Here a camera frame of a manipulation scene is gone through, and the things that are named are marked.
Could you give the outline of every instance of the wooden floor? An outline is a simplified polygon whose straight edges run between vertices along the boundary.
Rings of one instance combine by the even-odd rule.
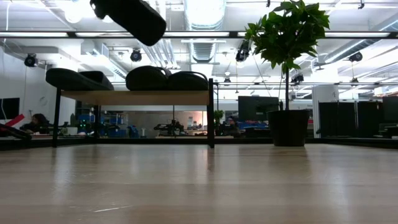
[[[308,144],[0,152],[0,223],[398,223],[398,151]]]

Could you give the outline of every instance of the computer monitor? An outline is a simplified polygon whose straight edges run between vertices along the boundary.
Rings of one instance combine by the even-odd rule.
[[[267,121],[267,112],[279,110],[278,97],[239,96],[240,121]]]
[[[384,120],[398,122],[398,96],[383,97]]]
[[[0,119],[14,119],[18,115],[19,115],[19,98],[0,99]]]

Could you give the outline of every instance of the potted plant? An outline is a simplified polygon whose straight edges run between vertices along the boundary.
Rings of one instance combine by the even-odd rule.
[[[275,12],[284,11],[283,15]],[[245,39],[256,46],[254,54],[270,61],[272,69],[282,65],[285,74],[284,111],[268,112],[269,126],[276,146],[303,146],[307,134],[308,111],[289,110],[289,70],[300,69],[294,60],[302,54],[316,57],[313,46],[325,37],[329,16],[319,10],[319,3],[305,5],[300,1],[282,2],[256,24],[248,24]]]
[[[215,110],[214,111],[214,120],[216,120],[216,125],[215,125],[215,131],[216,131],[216,136],[220,136],[220,120],[224,116],[224,111],[223,110]]]

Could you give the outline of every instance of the person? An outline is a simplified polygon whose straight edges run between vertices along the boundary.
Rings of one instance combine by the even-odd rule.
[[[23,125],[20,129],[31,134],[32,133],[48,134],[49,133],[48,127],[49,127],[49,121],[45,118],[43,114],[38,113],[32,116],[32,122]]]
[[[238,128],[238,122],[233,116],[228,117],[226,124],[224,124],[224,135],[234,136],[234,138],[240,137],[240,132]]]

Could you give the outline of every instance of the wooden tabletop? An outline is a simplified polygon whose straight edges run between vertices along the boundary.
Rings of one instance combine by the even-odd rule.
[[[94,105],[208,105],[208,91],[63,91]]]

